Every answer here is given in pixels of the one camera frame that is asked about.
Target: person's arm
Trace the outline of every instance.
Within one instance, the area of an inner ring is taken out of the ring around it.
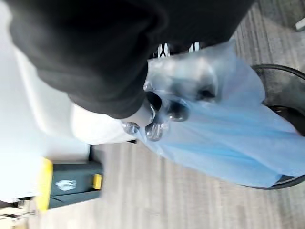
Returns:
[[[14,44],[77,105],[123,119],[144,102],[154,16],[120,0],[7,0]]]

